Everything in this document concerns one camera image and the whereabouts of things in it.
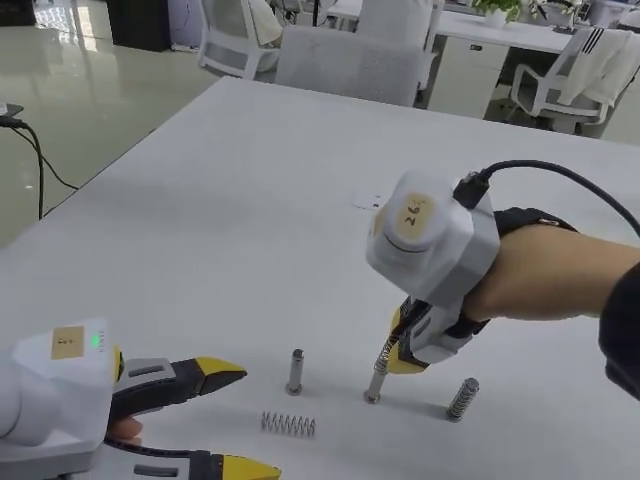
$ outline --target desk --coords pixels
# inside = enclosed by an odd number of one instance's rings
[[[128,357],[245,366],[246,379],[145,417],[145,444],[249,455],[283,480],[635,480],[640,406],[605,378],[595,320],[495,321],[455,359],[390,377],[380,403],[365,404],[403,294],[366,264],[371,213],[350,199],[390,193],[411,167],[453,184],[496,160],[538,158],[597,180],[637,214],[639,157],[223,78],[0,253],[0,338],[106,316]],[[497,208],[535,206],[634,238],[562,177],[514,171],[492,192]],[[294,348],[305,350],[300,397],[284,391]],[[481,392],[464,421],[442,420],[469,376]],[[315,417],[315,440],[262,434],[263,410]]]
[[[361,9],[362,0],[338,0],[328,14],[353,21]],[[442,13],[438,34],[446,44],[432,67],[428,108],[474,118],[484,117],[509,48],[560,53],[571,39],[526,23],[488,28],[484,17],[448,11]]]

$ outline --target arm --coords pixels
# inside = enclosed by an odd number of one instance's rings
[[[639,398],[639,262],[635,247],[560,228],[524,227],[502,239],[490,272],[465,299],[464,312],[478,321],[600,317],[607,376]]]

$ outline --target metal spring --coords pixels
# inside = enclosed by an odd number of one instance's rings
[[[453,422],[459,422],[480,390],[480,383],[475,378],[467,378],[453,398],[447,416]]]
[[[296,437],[313,437],[316,434],[316,419],[262,412],[262,430]]]
[[[397,335],[389,335],[389,338],[387,338],[387,341],[384,343],[384,346],[382,347],[382,351],[378,355],[378,358],[376,358],[376,363],[374,363],[373,365],[373,369],[376,372],[382,375],[387,374],[387,367],[389,366],[389,358],[391,357],[391,350],[393,349],[395,344],[398,343],[399,340],[400,340],[400,337],[398,337]]]

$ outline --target green leaves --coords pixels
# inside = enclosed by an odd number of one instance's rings
[[[522,11],[520,0],[473,0],[471,6],[485,15],[496,10],[507,12],[507,22],[516,21]]]

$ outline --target black sleeve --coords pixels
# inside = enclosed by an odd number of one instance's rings
[[[600,317],[607,377],[640,400],[640,263],[614,287]]]

